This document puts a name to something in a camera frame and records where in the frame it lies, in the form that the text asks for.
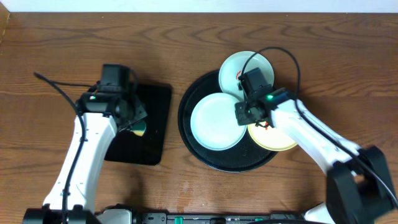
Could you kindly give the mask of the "green and yellow sponge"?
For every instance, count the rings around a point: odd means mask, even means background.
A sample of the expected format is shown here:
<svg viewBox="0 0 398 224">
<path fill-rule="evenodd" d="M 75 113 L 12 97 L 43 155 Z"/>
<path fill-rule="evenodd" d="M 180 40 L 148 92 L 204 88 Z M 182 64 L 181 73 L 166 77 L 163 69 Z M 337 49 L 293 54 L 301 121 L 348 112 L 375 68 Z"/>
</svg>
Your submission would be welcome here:
<svg viewBox="0 0 398 224">
<path fill-rule="evenodd" d="M 146 122 L 144 120 L 140 120 L 134 124 L 131 124 L 128 127 L 128 131 L 132 132 L 136 136 L 143 137 L 146 131 Z"/>
</svg>

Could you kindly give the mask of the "yellow plate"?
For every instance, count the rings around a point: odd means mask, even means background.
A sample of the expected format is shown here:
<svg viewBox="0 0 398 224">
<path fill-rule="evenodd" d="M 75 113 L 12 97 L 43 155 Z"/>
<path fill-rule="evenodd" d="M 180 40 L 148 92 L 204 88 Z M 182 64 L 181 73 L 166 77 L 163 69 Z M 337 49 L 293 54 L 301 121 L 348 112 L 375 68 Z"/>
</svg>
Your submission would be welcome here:
<svg viewBox="0 0 398 224">
<path fill-rule="evenodd" d="M 279 152 L 289 150 L 297 145 L 293 139 L 277 128 L 273 128 L 266 121 L 259 123 L 259 126 L 249 124 L 247 128 L 252 141 L 262 149 Z"/>
</svg>

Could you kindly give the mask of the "pale green plate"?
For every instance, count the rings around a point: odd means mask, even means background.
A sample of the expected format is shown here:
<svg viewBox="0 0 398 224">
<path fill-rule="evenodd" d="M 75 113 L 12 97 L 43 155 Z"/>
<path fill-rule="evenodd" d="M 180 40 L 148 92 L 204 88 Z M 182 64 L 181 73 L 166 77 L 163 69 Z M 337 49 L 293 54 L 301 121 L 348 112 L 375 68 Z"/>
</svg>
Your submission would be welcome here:
<svg viewBox="0 0 398 224">
<path fill-rule="evenodd" d="M 245 135 L 235 115 L 239 100 L 227 93 L 212 93 L 194 107 L 190 127 L 195 140 L 204 148 L 224 151 L 235 146 Z"/>
</svg>

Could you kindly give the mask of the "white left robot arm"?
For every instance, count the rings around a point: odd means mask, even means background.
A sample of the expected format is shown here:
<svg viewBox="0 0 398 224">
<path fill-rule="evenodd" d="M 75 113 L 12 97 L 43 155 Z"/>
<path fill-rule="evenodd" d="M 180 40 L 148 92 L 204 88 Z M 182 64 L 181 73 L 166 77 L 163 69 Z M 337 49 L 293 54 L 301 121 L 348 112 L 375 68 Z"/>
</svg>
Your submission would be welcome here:
<svg viewBox="0 0 398 224">
<path fill-rule="evenodd" d="M 82 94 L 70 147 L 56 183 L 41 208 L 23 223 L 134 223 L 134 212 L 117 205 L 97 215 L 95 195 L 105 155 L 117 133 L 146 117 L 135 93 Z"/>
</svg>

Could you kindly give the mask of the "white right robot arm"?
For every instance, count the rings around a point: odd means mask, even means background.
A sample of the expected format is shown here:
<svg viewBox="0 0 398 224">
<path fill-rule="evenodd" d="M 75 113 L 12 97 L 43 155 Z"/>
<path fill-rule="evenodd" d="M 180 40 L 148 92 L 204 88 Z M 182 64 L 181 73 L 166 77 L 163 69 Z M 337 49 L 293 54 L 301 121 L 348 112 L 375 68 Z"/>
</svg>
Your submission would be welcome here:
<svg viewBox="0 0 398 224">
<path fill-rule="evenodd" d="M 386 158 L 376 146 L 363 149 L 315 117 L 282 88 L 235 104 L 238 124 L 265 121 L 293 139 L 326 175 L 326 201 L 306 213 L 318 222 L 374 223 L 397 208 Z"/>
</svg>

